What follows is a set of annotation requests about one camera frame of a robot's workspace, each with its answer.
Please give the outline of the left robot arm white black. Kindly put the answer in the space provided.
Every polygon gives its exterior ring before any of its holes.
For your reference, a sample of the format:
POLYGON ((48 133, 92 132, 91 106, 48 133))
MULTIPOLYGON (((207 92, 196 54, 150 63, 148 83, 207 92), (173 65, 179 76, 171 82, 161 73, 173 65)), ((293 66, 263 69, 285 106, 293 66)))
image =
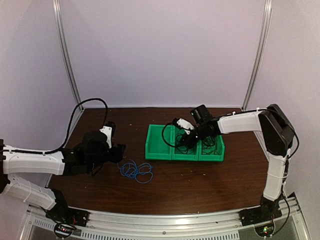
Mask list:
POLYGON ((52 212, 61 222, 72 218, 72 211, 62 192, 41 187, 19 177, 18 173, 40 173, 56 176, 95 176, 107 162, 119 163, 126 145, 113 144, 110 131, 86 133, 73 148, 40 151, 0 145, 0 192, 19 198, 52 212))

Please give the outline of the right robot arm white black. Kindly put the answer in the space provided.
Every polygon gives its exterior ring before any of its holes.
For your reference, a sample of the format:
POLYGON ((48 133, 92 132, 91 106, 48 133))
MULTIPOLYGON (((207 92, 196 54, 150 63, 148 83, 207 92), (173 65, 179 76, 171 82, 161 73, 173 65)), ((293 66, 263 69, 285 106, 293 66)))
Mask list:
POLYGON ((180 146, 192 148, 208 137, 216 138, 232 133, 257 132, 262 135, 268 169, 256 216, 261 221, 268 220, 276 212, 277 204, 283 197, 289 161, 296 153, 292 150, 293 142, 299 140, 282 109, 277 104, 271 104, 266 108, 213 116, 205 105, 200 105, 191 110, 190 114, 194 124, 183 118, 173 122, 175 127, 184 131, 180 146))

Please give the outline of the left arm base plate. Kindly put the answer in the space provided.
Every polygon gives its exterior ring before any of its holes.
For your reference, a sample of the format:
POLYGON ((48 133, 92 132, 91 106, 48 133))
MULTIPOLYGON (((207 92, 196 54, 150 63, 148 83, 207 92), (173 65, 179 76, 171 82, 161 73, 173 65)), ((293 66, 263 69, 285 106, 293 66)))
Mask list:
POLYGON ((69 225, 71 227, 86 227, 90 213, 72 207, 54 207, 44 210, 45 216, 55 223, 69 225))

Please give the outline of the green bin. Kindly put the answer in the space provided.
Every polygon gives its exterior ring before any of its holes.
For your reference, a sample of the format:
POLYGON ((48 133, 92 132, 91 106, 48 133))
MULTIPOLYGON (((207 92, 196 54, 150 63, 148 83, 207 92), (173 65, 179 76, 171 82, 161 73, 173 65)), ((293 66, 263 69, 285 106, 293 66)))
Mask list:
POLYGON ((148 126, 147 137, 145 141, 145 158, 147 160, 171 161, 173 148, 168 146, 164 140, 173 144, 172 127, 167 126, 162 135, 165 125, 150 124, 148 126))
POLYGON ((224 158, 225 144, 221 135, 198 142, 199 162, 223 162, 224 158))
MULTIPOLYGON (((182 139, 185 131, 182 129, 174 128, 174 143, 172 145, 178 145, 180 140, 182 139)), ((174 148, 172 151, 172 160, 173 161, 191 161, 197 162, 199 158, 198 154, 198 146, 196 145, 193 148, 187 148, 185 146, 181 146, 178 148, 174 148)))

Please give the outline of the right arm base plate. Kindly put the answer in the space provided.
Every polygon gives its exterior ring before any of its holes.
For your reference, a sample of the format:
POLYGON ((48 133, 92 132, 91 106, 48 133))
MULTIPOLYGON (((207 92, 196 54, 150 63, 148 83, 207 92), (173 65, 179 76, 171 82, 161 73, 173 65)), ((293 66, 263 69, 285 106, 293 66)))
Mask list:
POLYGON ((264 206, 246 208, 239 212, 242 226, 270 222, 276 218, 280 218, 281 216, 282 212, 278 208, 270 211, 267 207, 264 206))

